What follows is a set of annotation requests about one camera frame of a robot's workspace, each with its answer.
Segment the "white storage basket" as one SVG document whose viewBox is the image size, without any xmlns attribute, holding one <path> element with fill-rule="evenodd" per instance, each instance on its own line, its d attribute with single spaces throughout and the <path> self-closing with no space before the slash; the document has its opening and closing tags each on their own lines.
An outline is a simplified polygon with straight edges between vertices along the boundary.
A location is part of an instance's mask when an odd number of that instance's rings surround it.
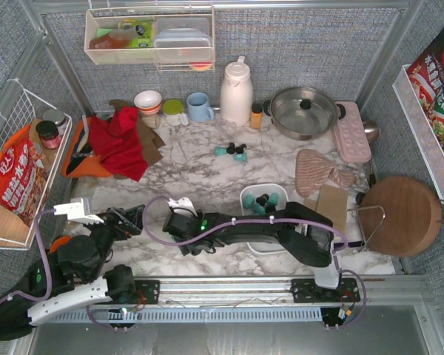
<svg viewBox="0 0 444 355">
<path fill-rule="evenodd" d="M 243 216 L 259 216 L 266 212 L 277 212 L 285 209 L 289 202 L 286 190 L 275 183 L 263 183 L 244 188 L 239 196 Z M 279 244 L 251 242 L 247 246 L 254 254 L 272 255 L 283 253 Z"/>
</svg>

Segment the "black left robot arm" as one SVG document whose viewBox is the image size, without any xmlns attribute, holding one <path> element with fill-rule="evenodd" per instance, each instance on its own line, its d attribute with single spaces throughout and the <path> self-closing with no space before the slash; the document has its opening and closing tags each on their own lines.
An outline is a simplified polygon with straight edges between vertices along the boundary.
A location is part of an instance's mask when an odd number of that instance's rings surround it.
<svg viewBox="0 0 444 355">
<path fill-rule="evenodd" d="M 127 303 L 135 298 L 137 288 L 129 266 L 118 265 L 107 272 L 102 268 L 114 242 L 142 232 L 143 212 L 140 205 L 94 214 L 85 197 L 54 206 L 51 214 L 84 224 L 90 234 L 57 240 L 46 249 L 40 233 L 35 233 L 41 259 L 0 296 L 0 341 L 26 336 L 36 326 L 74 308 Z"/>
</svg>

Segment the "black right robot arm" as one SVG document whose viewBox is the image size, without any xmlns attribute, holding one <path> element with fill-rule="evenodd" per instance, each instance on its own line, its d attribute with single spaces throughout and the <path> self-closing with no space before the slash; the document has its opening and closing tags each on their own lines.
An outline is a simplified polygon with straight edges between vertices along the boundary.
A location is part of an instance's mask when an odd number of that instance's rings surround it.
<svg viewBox="0 0 444 355">
<path fill-rule="evenodd" d="M 236 243 L 278 244 L 310 267 L 315 284 L 335 289 L 340 272 L 334 261 L 334 229 L 328 218 L 296 202 L 262 215 L 232 216 L 219 212 L 182 214 L 172 207 L 163 231 L 181 253 L 197 255 Z"/>
</svg>

